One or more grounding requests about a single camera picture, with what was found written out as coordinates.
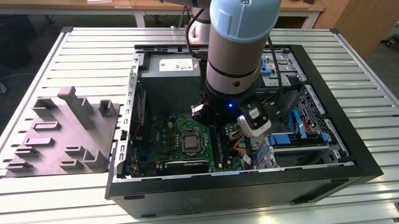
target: green circuit board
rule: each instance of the green circuit board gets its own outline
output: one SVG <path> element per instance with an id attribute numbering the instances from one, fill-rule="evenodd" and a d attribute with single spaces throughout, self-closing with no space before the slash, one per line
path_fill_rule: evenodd
<path id="1" fill-rule="evenodd" d="M 188 154 L 183 151 L 183 137 L 191 134 L 199 136 L 200 151 Z M 239 158 L 231 158 L 230 166 L 222 168 L 215 166 L 210 129 L 196 122 L 188 114 L 152 117 L 149 157 L 148 161 L 139 163 L 141 175 L 156 176 L 155 163 L 175 160 L 210 161 L 208 172 L 242 169 Z"/>

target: desk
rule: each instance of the desk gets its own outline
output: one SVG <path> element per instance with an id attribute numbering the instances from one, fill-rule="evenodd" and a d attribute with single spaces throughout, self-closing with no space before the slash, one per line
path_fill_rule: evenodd
<path id="1" fill-rule="evenodd" d="M 0 14 L 128 14 L 135 15 L 137 27 L 145 27 L 145 15 L 180 15 L 183 7 L 155 0 L 113 0 L 108 4 L 88 5 L 85 0 L 1 0 Z M 320 2 L 283 0 L 280 16 L 306 17 L 303 28 L 312 28 L 326 8 Z"/>
<path id="2" fill-rule="evenodd" d="M 392 224 L 392 218 L 399 218 L 394 204 L 399 199 L 399 102 L 340 35 L 330 30 L 275 29 L 271 38 L 275 44 L 304 46 L 384 175 L 316 203 L 163 217 L 153 223 Z M 125 103 L 133 46 L 149 43 L 184 44 L 184 31 L 73 28 L 60 34 L 0 137 L 0 161 L 13 157 L 12 145 L 24 140 L 36 98 L 56 97 L 59 86 L 76 86 L 76 94 L 91 103 L 104 97 Z M 5 166 L 0 163 L 0 176 Z M 137 221 L 104 199 L 107 177 L 101 173 L 0 179 L 0 223 Z"/>

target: power supply label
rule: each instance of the power supply label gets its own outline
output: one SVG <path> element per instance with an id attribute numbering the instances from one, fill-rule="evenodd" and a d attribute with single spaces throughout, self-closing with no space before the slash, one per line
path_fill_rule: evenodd
<path id="1" fill-rule="evenodd" d="M 192 59 L 162 59 L 160 71 L 192 71 Z"/>

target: slotted metal table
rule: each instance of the slotted metal table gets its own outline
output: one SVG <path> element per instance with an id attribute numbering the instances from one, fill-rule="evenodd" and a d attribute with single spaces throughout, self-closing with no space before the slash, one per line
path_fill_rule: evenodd
<path id="1" fill-rule="evenodd" d="M 304 46 L 383 176 L 316 203 L 139 220 L 104 199 L 107 173 L 4 178 L 0 223 L 394 223 L 399 218 L 399 102 L 340 34 L 275 29 L 271 38 L 275 44 Z M 91 103 L 108 98 L 124 104 L 133 46 L 151 43 L 183 44 L 184 31 L 73 28 L 60 34 L 0 137 L 0 176 L 36 116 L 31 110 L 36 98 L 56 97 L 59 87 L 72 85 Z"/>

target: floor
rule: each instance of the floor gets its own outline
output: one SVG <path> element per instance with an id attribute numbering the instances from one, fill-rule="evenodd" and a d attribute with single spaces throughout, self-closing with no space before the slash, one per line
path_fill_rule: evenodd
<path id="1" fill-rule="evenodd" d="M 19 102 L 29 87 L 33 75 L 45 59 L 53 42 L 57 38 L 59 32 L 64 26 L 72 27 L 135 27 L 135 19 L 129 15 L 56 15 L 53 17 L 55 22 L 48 24 L 44 16 L 31 15 L 29 20 L 35 27 L 37 36 L 25 41 L 27 48 L 32 53 L 33 59 L 28 66 L 24 68 L 11 70 L 0 64 L 0 81 L 9 88 L 8 96 L 0 95 L 0 134 L 7 126 L 7 123 L 12 117 L 12 114 L 19 106 Z M 168 16 L 160 18 L 159 22 L 156 18 L 145 16 L 145 22 L 148 27 L 170 27 L 178 26 L 180 17 Z M 399 97 L 399 49 L 388 49 L 383 44 L 378 46 L 367 63 L 380 79 L 386 83 L 387 87 Z"/>

